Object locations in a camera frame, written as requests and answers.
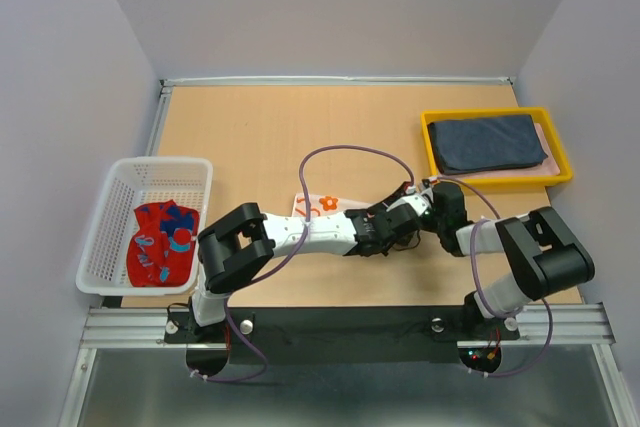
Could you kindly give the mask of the aluminium back rail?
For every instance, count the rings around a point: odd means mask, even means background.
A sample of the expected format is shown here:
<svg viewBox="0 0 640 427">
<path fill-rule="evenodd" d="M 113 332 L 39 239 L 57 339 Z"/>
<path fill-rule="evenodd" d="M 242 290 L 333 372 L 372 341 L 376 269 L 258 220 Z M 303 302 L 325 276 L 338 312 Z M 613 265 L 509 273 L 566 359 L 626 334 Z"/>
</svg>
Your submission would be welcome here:
<svg viewBox="0 0 640 427">
<path fill-rule="evenodd" d="M 509 76 L 216 76 L 163 79 L 163 87 L 233 85 L 512 85 Z"/>
</svg>

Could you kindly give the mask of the aluminium front rail frame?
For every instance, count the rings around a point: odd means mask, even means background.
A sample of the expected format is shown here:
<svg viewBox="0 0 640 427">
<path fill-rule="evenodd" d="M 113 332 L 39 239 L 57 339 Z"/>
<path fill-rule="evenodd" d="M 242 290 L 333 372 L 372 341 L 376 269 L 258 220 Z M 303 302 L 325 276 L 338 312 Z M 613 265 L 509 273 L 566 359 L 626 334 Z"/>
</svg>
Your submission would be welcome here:
<svg viewBox="0 0 640 427">
<path fill-rule="evenodd" d="M 553 304 L 552 346 L 612 345 L 616 342 L 601 304 Z M 501 335 L 504 347 L 541 346 L 548 334 L 548 314 L 541 304 L 524 308 L 516 317 L 518 330 Z M 97 308 L 87 315 L 80 346 L 88 349 L 222 347 L 223 342 L 197 343 L 167 326 L 163 308 Z"/>
</svg>

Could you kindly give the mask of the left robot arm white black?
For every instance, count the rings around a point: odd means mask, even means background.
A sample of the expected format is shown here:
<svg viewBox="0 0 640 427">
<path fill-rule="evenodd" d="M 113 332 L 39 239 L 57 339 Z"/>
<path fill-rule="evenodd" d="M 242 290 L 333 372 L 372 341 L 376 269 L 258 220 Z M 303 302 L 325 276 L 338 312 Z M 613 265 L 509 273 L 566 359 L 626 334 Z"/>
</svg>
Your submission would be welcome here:
<svg viewBox="0 0 640 427">
<path fill-rule="evenodd" d="M 244 203 L 198 234 L 198 286 L 185 319 L 167 314 L 166 334 L 184 334 L 191 342 L 213 340 L 222 331 L 230 295 L 256 283 L 269 261 L 279 258 L 286 265 L 309 253 L 386 255 L 419 234 L 432 207 L 430 188 L 407 183 L 371 207 L 313 218 L 263 213 L 256 203 Z"/>
</svg>

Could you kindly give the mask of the aluminium left side rail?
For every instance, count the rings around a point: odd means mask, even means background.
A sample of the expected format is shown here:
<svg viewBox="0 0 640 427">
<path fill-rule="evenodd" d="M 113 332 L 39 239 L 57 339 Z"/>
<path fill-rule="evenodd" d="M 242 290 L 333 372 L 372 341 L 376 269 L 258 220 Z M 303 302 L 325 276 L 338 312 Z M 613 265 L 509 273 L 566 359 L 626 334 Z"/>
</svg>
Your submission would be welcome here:
<svg viewBox="0 0 640 427">
<path fill-rule="evenodd" d="M 148 143 L 145 150 L 146 156 L 155 156 L 158 152 L 160 140 L 164 130 L 166 115 L 168 113 L 169 105 L 171 102 L 172 93 L 172 87 L 161 88 L 154 120 L 151 126 Z"/>
</svg>

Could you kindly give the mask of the dark blue-grey towel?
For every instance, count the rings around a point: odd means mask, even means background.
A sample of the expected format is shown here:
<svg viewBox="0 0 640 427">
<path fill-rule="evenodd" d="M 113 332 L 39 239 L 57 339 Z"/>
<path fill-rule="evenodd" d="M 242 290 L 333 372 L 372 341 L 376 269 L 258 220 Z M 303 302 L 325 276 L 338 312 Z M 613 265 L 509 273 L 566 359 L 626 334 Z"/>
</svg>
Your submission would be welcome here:
<svg viewBox="0 0 640 427">
<path fill-rule="evenodd" d="M 427 132 L 437 168 L 445 175 L 526 169 L 547 158 L 526 114 L 436 121 Z"/>
</svg>

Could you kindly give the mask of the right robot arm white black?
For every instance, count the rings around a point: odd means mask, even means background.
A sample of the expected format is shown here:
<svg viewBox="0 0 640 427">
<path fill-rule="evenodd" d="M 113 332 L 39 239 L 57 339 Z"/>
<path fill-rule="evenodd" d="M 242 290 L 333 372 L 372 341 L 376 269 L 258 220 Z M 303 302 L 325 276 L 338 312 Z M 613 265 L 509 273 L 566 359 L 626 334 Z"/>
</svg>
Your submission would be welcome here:
<svg viewBox="0 0 640 427">
<path fill-rule="evenodd" d="M 475 290 L 465 296 L 460 313 L 466 334 L 482 337 L 497 319 L 513 317 L 534 301 L 594 278 L 592 257 L 553 208 L 502 218 L 490 206 L 493 219 L 472 222 L 462 192 L 470 185 L 448 177 L 425 179 L 422 185 L 428 202 L 424 229 L 438 236 L 446 252 L 471 262 Z M 487 286 L 478 273 L 477 256 L 484 253 L 504 254 L 510 268 Z"/>
</svg>

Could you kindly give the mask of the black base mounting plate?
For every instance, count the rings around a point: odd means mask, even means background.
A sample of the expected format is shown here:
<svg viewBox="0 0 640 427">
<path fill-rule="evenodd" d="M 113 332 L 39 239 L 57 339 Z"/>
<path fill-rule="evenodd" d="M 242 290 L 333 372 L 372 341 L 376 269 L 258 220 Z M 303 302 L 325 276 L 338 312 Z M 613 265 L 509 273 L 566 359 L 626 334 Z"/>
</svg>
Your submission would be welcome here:
<svg viewBox="0 0 640 427">
<path fill-rule="evenodd" d="M 501 347 L 519 337 L 513 321 L 486 320 L 462 306 L 234 308 L 197 325 L 191 308 L 167 311 L 164 341 L 208 378 L 230 364 L 461 362 L 494 372 Z"/>
</svg>

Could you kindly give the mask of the red patterned towel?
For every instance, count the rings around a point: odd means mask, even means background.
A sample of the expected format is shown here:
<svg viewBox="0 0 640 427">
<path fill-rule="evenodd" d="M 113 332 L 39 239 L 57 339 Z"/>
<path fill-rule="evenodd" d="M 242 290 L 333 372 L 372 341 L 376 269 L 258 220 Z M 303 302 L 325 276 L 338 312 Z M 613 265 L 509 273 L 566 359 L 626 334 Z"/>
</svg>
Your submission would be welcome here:
<svg viewBox="0 0 640 427">
<path fill-rule="evenodd" d="M 200 215 L 173 200 L 134 210 L 138 230 L 129 242 L 126 268 L 133 287 L 180 287 L 187 283 Z"/>
</svg>

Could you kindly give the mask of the aluminium rail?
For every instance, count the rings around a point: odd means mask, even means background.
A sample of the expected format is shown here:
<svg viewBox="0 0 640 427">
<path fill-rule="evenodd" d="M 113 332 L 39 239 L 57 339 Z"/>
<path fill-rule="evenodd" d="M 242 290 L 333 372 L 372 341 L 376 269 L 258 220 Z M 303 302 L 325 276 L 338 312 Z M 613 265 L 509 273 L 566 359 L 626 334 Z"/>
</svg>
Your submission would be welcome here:
<svg viewBox="0 0 640 427">
<path fill-rule="evenodd" d="M 163 87 L 233 85 L 512 85 L 509 76 L 216 76 L 163 79 Z"/>
<path fill-rule="evenodd" d="M 171 102 L 172 93 L 172 87 L 161 88 L 154 120 L 151 126 L 148 143 L 145 150 L 146 156 L 155 156 L 158 152 L 160 140 L 164 130 L 166 115 L 168 113 L 169 105 Z"/>
</svg>

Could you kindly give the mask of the pink folded towel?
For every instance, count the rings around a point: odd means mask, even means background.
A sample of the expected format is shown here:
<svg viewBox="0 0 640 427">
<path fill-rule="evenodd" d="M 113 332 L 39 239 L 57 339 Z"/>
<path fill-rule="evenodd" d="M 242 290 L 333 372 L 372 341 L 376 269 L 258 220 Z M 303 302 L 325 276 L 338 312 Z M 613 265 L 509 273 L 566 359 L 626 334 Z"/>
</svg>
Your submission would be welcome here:
<svg viewBox="0 0 640 427">
<path fill-rule="evenodd" d="M 469 179 L 503 179 L 503 178 L 515 178 L 515 177 L 553 177 L 560 174 L 560 168 L 553 157 L 551 148 L 546 140 L 544 130 L 539 123 L 534 124 L 536 135 L 542 147 L 545 159 L 534 167 L 508 169 L 508 170 L 496 170 L 486 171 L 474 174 L 469 174 Z"/>
</svg>

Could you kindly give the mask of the yellow plastic tray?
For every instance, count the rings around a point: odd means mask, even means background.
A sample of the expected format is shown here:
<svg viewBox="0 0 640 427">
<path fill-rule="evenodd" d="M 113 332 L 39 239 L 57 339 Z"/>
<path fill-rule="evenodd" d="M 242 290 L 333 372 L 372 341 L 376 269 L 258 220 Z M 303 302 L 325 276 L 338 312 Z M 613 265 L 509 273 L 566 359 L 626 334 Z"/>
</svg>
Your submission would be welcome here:
<svg viewBox="0 0 640 427">
<path fill-rule="evenodd" d="M 456 178 L 469 183 L 474 187 L 486 191 L 527 190 L 534 188 L 546 188 L 563 182 L 569 182 L 573 178 L 573 170 L 570 165 L 561 138 L 552 122 L 551 116 L 544 107 L 516 107 L 506 109 L 454 109 L 454 110 L 426 110 L 420 114 L 422 135 L 424 139 L 426 158 L 429 171 L 432 176 L 440 175 L 436 164 L 428 125 L 437 121 L 466 120 L 475 118 L 497 117 L 505 115 L 529 115 L 533 123 L 539 123 L 551 148 L 560 174 L 549 177 L 515 177 L 503 179 L 469 179 L 468 175 L 456 175 Z"/>
</svg>

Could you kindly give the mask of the orange white patterned towel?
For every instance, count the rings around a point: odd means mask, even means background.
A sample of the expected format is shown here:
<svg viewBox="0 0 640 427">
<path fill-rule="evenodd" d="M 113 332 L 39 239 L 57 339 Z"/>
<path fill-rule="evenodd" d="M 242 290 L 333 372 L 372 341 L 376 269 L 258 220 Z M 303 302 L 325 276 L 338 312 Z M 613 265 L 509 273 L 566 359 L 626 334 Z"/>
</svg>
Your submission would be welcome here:
<svg viewBox="0 0 640 427">
<path fill-rule="evenodd" d="M 309 195 L 311 217 L 329 216 L 349 209 L 366 209 L 370 203 L 360 202 L 351 199 L 335 197 L 331 195 Z M 305 197 L 302 192 L 296 193 L 293 200 L 293 217 L 306 216 Z"/>
</svg>

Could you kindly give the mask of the white plastic basket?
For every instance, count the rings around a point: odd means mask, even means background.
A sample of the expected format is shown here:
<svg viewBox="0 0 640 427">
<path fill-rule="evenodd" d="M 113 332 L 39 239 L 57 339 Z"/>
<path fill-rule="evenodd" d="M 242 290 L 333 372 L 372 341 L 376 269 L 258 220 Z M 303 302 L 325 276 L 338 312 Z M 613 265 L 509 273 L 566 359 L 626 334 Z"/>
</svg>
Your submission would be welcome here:
<svg viewBox="0 0 640 427">
<path fill-rule="evenodd" d="M 126 267 L 129 242 L 138 230 L 134 209 L 147 203 L 174 201 L 207 220 L 213 166 L 204 158 L 141 156 L 124 158 L 110 168 L 103 185 L 76 274 L 77 288 L 101 296 L 167 296 L 188 292 L 196 283 L 194 259 L 187 280 L 178 286 L 135 287 Z"/>
</svg>

